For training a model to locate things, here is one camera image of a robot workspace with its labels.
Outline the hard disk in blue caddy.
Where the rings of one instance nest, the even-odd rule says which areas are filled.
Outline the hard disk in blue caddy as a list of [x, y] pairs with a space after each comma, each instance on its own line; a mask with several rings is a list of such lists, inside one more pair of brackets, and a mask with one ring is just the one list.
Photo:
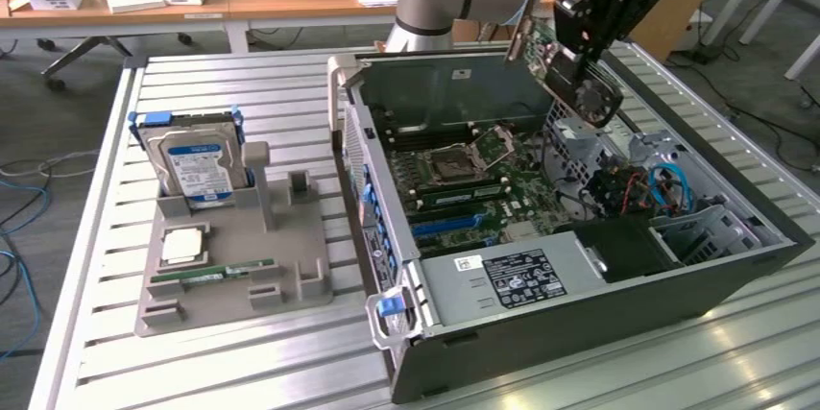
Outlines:
[[181, 196], [191, 208], [201, 209], [227, 204], [233, 191], [248, 187], [237, 107], [199, 114], [132, 111], [127, 120], [165, 197]]

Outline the green motherboard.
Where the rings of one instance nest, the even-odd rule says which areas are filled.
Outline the green motherboard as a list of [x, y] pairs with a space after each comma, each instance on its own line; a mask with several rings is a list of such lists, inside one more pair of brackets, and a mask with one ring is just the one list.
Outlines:
[[[543, 131], [536, 126], [541, 121], [541, 115], [527, 106], [521, 106], [513, 115], [491, 122], [469, 121], [447, 126], [436, 132], [401, 131], [393, 112], [384, 108], [375, 109], [373, 119], [409, 226], [476, 213], [485, 214], [484, 222], [477, 229], [412, 237], [421, 256], [433, 257], [509, 243], [504, 229], [515, 222], [532, 221], [545, 236], [573, 219], [561, 205], [556, 188], [541, 169], [537, 155], [541, 151]], [[497, 125], [509, 130], [515, 151], [493, 167], [483, 171], [484, 180], [501, 180], [511, 185], [511, 192], [507, 196], [487, 202], [417, 210], [415, 190], [439, 186], [429, 182], [424, 155], [432, 150], [464, 144], [473, 157], [471, 149], [473, 141]]]

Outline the metal socket cover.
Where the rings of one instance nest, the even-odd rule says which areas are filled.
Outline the metal socket cover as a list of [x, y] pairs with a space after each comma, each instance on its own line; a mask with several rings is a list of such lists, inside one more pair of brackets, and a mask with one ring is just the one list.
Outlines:
[[476, 166], [487, 171], [515, 151], [509, 130], [497, 125], [481, 134], [471, 145]]

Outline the metal disk bay bracket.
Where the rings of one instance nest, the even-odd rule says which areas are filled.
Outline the metal disk bay bracket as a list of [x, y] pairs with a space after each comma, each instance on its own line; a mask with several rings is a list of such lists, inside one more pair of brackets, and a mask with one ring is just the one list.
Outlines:
[[684, 265], [764, 247], [751, 228], [723, 205], [677, 217], [657, 216], [649, 220], [649, 226]]

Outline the silver CPU chip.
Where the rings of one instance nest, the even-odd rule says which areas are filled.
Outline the silver CPU chip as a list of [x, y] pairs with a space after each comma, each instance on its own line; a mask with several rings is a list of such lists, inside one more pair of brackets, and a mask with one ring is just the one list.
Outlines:
[[203, 251], [203, 232], [200, 229], [175, 229], [163, 240], [161, 261], [167, 265], [195, 261]]

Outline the black open PC case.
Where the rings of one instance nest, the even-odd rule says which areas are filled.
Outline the black open PC case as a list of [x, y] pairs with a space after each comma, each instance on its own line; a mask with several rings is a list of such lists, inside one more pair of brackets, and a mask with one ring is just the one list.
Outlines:
[[[347, 220], [365, 280], [365, 315], [388, 373], [391, 399], [431, 400], [503, 374], [647, 331], [700, 319], [744, 285], [771, 275], [813, 246], [801, 226], [709, 143], [729, 124], [633, 46], [616, 45], [601, 67], [619, 82], [620, 110], [643, 132], [645, 177], [611, 196], [580, 191], [547, 172], [545, 116], [553, 98], [523, 62], [499, 48], [399, 54], [347, 53], [328, 62], [328, 103]], [[424, 289], [416, 248], [387, 166], [373, 111], [393, 112], [401, 131], [436, 132], [491, 122], [527, 106], [541, 115], [537, 159], [573, 219], [572, 231], [608, 265], [607, 286], [487, 324], [445, 327]], [[723, 205], [764, 247], [684, 265], [649, 226]], [[405, 312], [381, 318], [379, 300], [400, 297]]]

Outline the graphics card with black fan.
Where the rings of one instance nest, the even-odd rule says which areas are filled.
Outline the graphics card with black fan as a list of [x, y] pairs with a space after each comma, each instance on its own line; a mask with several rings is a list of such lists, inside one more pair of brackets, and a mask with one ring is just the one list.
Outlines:
[[619, 82], [596, 60], [583, 58], [563, 45], [547, 18], [520, 18], [505, 61], [523, 60], [547, 92], [596, 128], [605, 126], [620, 110]]

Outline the grey power supply unit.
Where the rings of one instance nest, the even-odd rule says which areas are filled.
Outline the grey power supply unit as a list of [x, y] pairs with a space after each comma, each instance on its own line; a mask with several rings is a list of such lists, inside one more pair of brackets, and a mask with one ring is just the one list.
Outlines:
[[607, 286], [608, 265], [572, 231], [421, 261], [445, 327], [487, 324]]

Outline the green RAM stick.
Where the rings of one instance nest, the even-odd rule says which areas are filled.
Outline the green RAM stick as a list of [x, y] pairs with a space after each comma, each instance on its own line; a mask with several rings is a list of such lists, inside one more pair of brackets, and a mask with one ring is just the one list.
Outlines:
[[209, 283], [228, 278], [240, 278], [249, 275], [253, 270], [268, 268], [276, 265], [272, 258], [257, 259], [228, 265], [215, 265], [201, 269], [177, 271], [168, 274], [152, 276], [151, 283], [175, 281], [181, 284]]
[[481, 203], [507, 196], [511, 185], [501, 180], [468, 181], [449, 185], [417, 188], [415, 206], [417, 210], [444, 206]]

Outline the metal disk bay cage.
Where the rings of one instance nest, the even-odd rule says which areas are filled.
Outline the metal disk bay cage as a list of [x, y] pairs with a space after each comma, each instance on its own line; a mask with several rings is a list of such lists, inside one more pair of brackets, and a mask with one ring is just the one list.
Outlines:
[[611, 196], [635, 189], [647, 171], [645, 160], [639, 158], [645, 132], [621, 110], [605, 126], [596, 128], [549, 96], [553, 104], [543, 125], [549, 177], [572, 182], [591, 194]]

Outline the black office chair base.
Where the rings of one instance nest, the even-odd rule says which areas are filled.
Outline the black office chair base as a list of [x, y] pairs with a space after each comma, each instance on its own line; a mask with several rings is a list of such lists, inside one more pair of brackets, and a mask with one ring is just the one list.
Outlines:
[[[187, 33], [176, 34], [177, 41], [185, 46], [191, 46], [193, 43], [193, 39]], [[53, 40], [47, 38], [36, 39], [37, 47], [48, 52], [56, 51], [56, 44]], [[84, 56], [91, 50], [93, 50], [97, 46], [107, 45], [109, 46], [124, 58], [133, 57], [133, 54], [128, 50], [128, 48], [121, 43], [119, 37], [116, 36], [88, 36], [85, 37], [80, 43], [44, 69], [41, 72], [41, 77], [44, 80], [45, 87], [51, 91], [63, 91], [65, 89], [65, 83], [61, 79], [55, 78], [55, 74], [64, 67], [67, 67], [72, 62], [75, 62], [81, 56]]]

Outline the silver chipset heat sink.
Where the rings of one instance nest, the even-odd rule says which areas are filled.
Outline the silver chipset heat sink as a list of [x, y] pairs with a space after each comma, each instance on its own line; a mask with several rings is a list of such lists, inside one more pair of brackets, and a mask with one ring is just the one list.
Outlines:
[[543, 232], [532, 221], [515, 222], [504, 229], [508, 242], [519, 242], [543, 237]]

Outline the CPU socket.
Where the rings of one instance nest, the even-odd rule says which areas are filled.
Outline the CPU socket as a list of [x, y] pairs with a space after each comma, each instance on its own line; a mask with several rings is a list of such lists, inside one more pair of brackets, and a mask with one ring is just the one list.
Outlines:
[[464, 144], [432, 150], [424, 155], [424, 159], [432, 184], [445, 185], [485, 178], [485, 173], [476, 165]]

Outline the blue expansion slot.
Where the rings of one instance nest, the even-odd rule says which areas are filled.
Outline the blue expansion slot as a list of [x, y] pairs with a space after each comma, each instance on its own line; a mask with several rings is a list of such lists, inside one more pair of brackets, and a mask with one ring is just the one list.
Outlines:
[[411, 224], [409, 230], [413, 237], [424, 237], [452, 231], [477, 229], [481, 226], [484, 219], [485, 214], [476, 213], [455, 218], [445, 218], [429, 222]]

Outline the black power strip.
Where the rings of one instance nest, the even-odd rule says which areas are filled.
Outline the black power strip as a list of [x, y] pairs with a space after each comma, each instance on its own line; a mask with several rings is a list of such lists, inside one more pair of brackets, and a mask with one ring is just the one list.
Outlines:
[[708, 64], [723, 56], [723, 49], [715, 45], [697, 46], [689, 50], [672, 51], [668, 60], [672, 58], [688, 59], [696, 64]]

